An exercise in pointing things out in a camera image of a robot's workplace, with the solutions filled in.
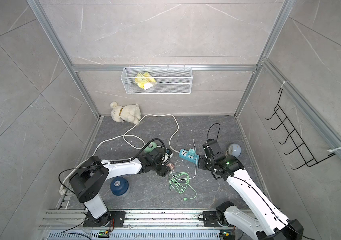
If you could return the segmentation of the pink USB charger adapter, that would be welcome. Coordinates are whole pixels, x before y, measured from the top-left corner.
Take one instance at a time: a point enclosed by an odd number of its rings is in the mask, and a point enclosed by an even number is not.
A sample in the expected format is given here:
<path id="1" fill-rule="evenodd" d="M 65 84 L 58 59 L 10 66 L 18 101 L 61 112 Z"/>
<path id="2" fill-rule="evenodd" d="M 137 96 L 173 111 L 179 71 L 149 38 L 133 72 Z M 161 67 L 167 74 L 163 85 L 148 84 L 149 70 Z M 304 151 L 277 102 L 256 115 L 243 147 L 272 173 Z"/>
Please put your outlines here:
<path id="1" fill-rule="evenodd" d="M 169 163 L 168 166 L 170 167 L 170 169 L 173 171 L 174 170 L 174 164 Z"/>

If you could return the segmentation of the teal USB charger adapter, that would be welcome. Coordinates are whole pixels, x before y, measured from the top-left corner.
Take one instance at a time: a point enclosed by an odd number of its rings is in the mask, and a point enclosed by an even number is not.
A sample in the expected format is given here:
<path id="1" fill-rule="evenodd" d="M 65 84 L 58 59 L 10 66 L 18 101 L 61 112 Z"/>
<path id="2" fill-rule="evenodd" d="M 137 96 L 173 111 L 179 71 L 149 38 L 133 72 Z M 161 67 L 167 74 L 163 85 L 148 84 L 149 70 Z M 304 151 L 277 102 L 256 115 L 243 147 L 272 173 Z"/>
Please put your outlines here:
<path id="1" fill-rule="evenodd" d="M 194 157 L 195 157 L 195 154 L 196 154 L 196 150 L 195 150 L 195 149 L 189 149 L 188 155 L 189 155 L 191 158 L 194 158 Z"/>

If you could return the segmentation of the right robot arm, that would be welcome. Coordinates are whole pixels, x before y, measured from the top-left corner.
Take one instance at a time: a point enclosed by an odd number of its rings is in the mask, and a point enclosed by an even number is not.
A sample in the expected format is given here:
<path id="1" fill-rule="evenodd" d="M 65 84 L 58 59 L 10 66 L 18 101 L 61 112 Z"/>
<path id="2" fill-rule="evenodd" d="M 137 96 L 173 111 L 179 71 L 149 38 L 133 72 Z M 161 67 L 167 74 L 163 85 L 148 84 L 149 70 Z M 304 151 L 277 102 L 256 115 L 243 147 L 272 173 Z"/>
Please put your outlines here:
<path id="1" fill-rule="evenodd" d="M 251 179 L 243 164 L 221 150 L 217 139 L 207 138 L 205 154 L 198 160 L 198 168 L 209 171 L 218 180 L 227 182 L 245 201 L 254 217 L 240 210 L 232 202 L 216 208 L 222 226 L 233 225 L 254 240 L 301 240 L 305 236 L 302 224 L 289 219 L 266 197 Z"/>

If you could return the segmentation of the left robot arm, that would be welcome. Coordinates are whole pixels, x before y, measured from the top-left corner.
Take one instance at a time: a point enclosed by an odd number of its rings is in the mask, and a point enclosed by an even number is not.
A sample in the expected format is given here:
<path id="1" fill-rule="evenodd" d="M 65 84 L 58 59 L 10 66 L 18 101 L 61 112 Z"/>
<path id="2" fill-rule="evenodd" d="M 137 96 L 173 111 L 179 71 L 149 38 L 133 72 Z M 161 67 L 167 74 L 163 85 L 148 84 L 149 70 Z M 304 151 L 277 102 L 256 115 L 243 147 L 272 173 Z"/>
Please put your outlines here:
<path id="1" fill-rule="evenodd" d="M 138 175 L 156 172 L 165 177 L 170 171 L 170 159 L 173 155 L 171 149 L 166 148 L 164 142 L 158 138 L 152 139 L 133 156 L 123 160 L 101 160 L 94 155 L 79 164 L 76 168 L 68 169 L 65 180 L 59 180 L 59 193 L 66 190 L 73 193 L 78 202 L 88 211 L 83 223 L 84 227 L 114 227 L 115 218 L 110 213 L 100 190 L 105 181 L 112 179 L 113 183 L 120 182 L 117 186 L 117 196 L 124 195 L 129 189 L 129 184 L 123 176 Z"/>

